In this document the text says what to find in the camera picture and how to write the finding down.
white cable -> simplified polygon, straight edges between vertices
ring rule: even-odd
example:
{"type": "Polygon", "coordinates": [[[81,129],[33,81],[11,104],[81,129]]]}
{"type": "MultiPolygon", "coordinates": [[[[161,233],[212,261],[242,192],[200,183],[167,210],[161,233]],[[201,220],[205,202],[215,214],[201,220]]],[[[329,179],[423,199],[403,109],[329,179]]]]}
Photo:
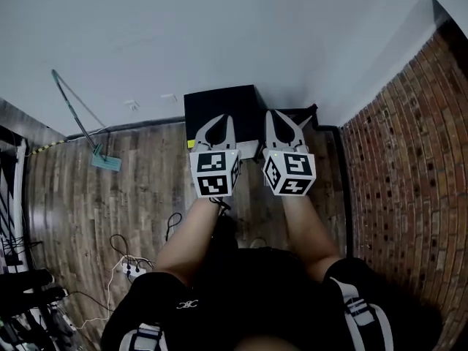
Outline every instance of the white cable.
{"type": "MultiPolygon", "coordinates": [[[[91,137],[92,135],[97,134],[98,132],[101,132],[102,130],[106,130],[107,128],[108,127],[103,127],[102,129],[96,130],[95,132],[92,132],[91,134],[88,134],[88,135],[91,137]]],[[[75,139],[66,140],[65,143],[75,142],[76,140],[81,139],[82,137],[76,137],[75,139]]]]}
{"type": "Polygon", "coordinates": [[[114,278],[114,272],[116,270],[116,268],[122,263],[122,260],[126,257],[129,257],[135,261],[137,261],[138,259],[139,260],[145,260],[148,262],[148,264],[150,264],[151,266],[153,266],[151,264],[151,261],[144,258],[144,257],[135,257],[135,256],[132,256],[132,255],[125,255],[125,256],[122,256],[121,259],[117,262],[117,264],[114,265],[114,267],[112,268],[112,275],[110,276],[110,281],[109,283],[107,284],[107,316],[106,317],[95,317],[94,319],[91,319],[91,320],[85,320],[85,322],[81,325],[81,326],[74,326],[75,328],[77,329],[83,329],[86,325],[86,323],[88,322],[91,322],[91,321],[96,321],[96,320],[109,320],[110,318],[110,283],[112,282],[113,278],[114,278]]]}

black shirt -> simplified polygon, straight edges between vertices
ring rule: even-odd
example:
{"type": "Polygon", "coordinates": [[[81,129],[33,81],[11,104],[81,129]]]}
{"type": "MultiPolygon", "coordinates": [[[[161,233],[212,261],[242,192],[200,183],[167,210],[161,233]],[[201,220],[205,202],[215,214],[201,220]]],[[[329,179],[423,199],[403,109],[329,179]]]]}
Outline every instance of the black shirt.
{"type": "MultiPolygon", "coordinates": [[[[264,248],[208,259],[190,289],[168,273],[138,277],[105,328],[102,350],[118,350],[124,335],[141,323],[160,326],[169,351],[232,350],[254,335],[279,337],[300,350],[353,350],[346,306],[330,276],[354,284],[385,310],[395,350],[430,350],[437,340],[439,318],[421,314],[361,260],[335,263],[318,284],[292,254],[264,248]],[[430,324],[432,338],[418,339],[430,324]]],[[[382,349],[378,323],[363,333],[373,350],[382,349]]]]}

logo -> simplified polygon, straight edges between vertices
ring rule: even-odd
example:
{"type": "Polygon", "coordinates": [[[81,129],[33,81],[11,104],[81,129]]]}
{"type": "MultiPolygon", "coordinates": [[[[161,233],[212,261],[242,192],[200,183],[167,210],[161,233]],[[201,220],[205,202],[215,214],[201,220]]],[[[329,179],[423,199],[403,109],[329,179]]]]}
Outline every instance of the logo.
{"type": "Polygon", "coordinates": [[[287,174],[297,174],[300,176],[312,175],[312,169],[310,168],[307,155],[284,154],[284,163],[286,165],[287,174]]]}
{"type": "Polygon", "coordinates": [[[184,309],[184,308],[194,308],[197,306],[198,299],[195,301],[186,301],[186,302],[180,302],[178,305],[179,307],[176,307],[177,309],[184,309]]]}
{"type": "Polygon", "coordinates": [[[268,158],[268,162],[265,168],[265,176],[270,182],[271,188],[275,190],[276,186],[278,185],[279,179],[281,178],[281,174],[279,174],[279,170],[271,157],[268,158]]]}
{"type": "Polygon", "coordinates": [[[287,179],[279,190],[279,194],[302,195],[310,182],[309,179],[287,179]]]}
{"type": "Polygon", "coordinates": [[[227,177],[225,175],[212,175],[197,177],[201,195],[224,195],[228,193],[227,177]]]}
{"type": "Polygon", "coordinates": [[[216,172],[226,170],[225,152],[208,152],[198,155],[197,172],[216,172]]]}
{"type": "Polygon", "coordinates": [[[233,184],[233,188],[234,188],[235,182],[237,181],[237,177],[239,177],[239,156],[235,158],[235,163],[234,163],[233,169],[231,170],[231,181],[233,184]]]}

mop head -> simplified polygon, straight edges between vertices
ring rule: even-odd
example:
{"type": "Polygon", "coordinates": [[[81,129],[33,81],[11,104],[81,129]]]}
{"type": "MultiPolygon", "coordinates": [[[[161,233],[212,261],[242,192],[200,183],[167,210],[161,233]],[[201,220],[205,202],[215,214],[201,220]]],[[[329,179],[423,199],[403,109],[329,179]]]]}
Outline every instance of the mop head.
{"type": "Polygon", "coordinates": [[[101,143],[97,145],[96,149],[93,152],[93,156],[91,159],[91,165],[95,167],[101,167],[102,169],[109,169],[114,170],[116,172],[120,171],[120,166],[122,164],[122,160],[118,157],[110,157],[101,155],[101,143]]]}

white wall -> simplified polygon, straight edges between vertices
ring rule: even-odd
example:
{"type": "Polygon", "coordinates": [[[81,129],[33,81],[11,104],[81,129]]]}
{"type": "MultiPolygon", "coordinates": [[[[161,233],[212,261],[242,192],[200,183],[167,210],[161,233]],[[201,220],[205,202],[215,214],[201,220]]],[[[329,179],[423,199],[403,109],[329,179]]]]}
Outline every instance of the white wall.
{"type": "Polygon", "coordinates": [[[0,97],[69,135],[52,68],[107,125],[182,116],[183,94],[250,83],[271,107],[316,102],[321,123],[343,124],[434,15],[430,0],[0,0],[0,24],[0,97]]]}

